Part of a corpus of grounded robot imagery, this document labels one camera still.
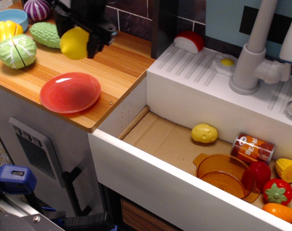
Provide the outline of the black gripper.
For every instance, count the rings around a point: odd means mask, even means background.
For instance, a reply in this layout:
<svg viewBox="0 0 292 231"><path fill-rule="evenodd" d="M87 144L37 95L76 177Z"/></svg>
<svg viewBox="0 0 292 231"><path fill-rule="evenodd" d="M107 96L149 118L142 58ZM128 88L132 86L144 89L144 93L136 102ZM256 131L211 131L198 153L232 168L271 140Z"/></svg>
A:
<svg viewBox="0 0 292 231"><path fill-rule="evenodd" d="M93 59L104 46L113 42L115 25L106 13L105 0L56 0L54 20L61 38L70 29L80 27L90 33L87 42L87 58Z"/></svg>

